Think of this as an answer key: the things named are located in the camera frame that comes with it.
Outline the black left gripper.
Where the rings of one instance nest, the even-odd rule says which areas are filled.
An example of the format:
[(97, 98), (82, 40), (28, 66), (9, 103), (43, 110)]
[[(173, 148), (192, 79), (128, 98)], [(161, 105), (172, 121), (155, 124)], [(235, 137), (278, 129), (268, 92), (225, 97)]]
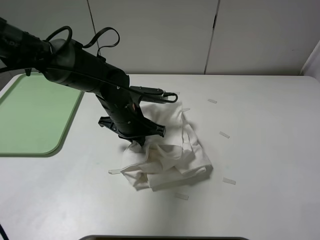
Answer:
[(97, 98), (108, 114), (99, 119), (98, 125), (116, 133), (119, 138), (143, 146), (146, 136), (165, 137), (166, 127), (146, 119), (140, 104), (134, 103), (130, 91), (105, 86), (100, 89)]

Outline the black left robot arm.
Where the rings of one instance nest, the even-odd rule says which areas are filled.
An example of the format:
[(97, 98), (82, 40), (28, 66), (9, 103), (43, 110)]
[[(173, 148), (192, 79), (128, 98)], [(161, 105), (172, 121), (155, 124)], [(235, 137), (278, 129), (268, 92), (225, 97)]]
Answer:
[(95, 94), (108, 114), (98, 124), (121, 139), (143, 146), (147, 136), (166, 133), (165, 126), (144, 117), (140, 107), (141, 101), (154, 101), (163, 91), (130, 86), (129, 75), (85, 51), (71, 35), (41, 40), (1, 19), (0, 59), (5, 64), (2, 72), (36, 69), (50, 82)]

